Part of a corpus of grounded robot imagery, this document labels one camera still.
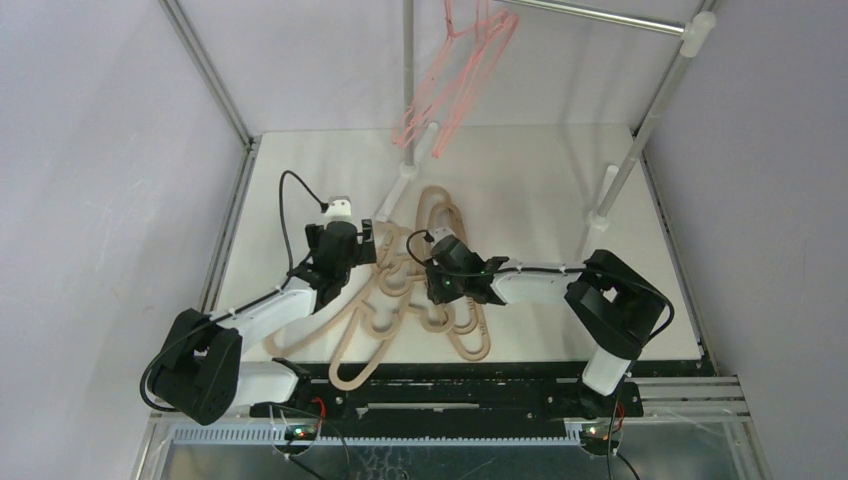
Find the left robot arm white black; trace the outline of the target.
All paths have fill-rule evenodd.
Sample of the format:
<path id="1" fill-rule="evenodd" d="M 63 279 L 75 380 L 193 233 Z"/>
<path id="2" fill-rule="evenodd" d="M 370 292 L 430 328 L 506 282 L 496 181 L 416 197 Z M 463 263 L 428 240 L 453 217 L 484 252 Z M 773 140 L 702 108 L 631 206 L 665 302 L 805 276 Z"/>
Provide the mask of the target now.
<path id="1" fill-rule="evenodd" d="M 376 261 L 374 226 L 332 219 L 305 228 L 309 251 L 283 282 L 247 304 L 202 313 L 189 308 L 173 321 L 160 352 L 139 381 L 142 401 L 207 426 L 233 407 L 274 403 L 290 417 L 311 407 L 311 388 L 282 361 L 246 362 L 244 354 L 277 330 L 335 300 L 352 270 Z"/>

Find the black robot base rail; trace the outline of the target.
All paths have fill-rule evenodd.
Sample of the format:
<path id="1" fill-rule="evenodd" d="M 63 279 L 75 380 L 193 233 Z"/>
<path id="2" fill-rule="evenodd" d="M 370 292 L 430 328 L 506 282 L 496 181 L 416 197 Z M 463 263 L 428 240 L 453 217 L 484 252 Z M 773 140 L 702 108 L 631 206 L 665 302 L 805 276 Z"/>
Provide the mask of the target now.
<path id="1" fill-rule="evenodd" d="M 583 386 L 581 362 L 388 364 L 361 386 L 343 391 L 329 381 L 326 364 L 305 364 L 306 378 L 292 399 L 265 401 L 253 418 L 323 417 L 325 432 L 347 440 L 390 438 L 496 439 L 559 437 L 569 423 L 641 418 L 647 384 L 706 379 L 715 370 L 701 361 L 639 362 L 610 396 Z"/>

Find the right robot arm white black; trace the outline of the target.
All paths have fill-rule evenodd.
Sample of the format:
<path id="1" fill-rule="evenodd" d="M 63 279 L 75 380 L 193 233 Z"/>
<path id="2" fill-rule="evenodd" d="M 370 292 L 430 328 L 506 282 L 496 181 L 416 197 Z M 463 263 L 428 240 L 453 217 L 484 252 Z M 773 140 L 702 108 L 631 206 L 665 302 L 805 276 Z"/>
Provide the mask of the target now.
<path id="1" fill-rule="evenodd" d="M 579 406 L 592 416 L 616 405 L 625 374 L 675 318 L 671 300 L 609 250 L 598 249 L 579 265 L 533 264 L 506 256 L 484 259 L 449 228 L 419 234 L 429 256 L 415 261 L 436 305 L 465 298 L 480 305 L 530 302 L 571 309 L 596 344 L 577 391 Z"/>

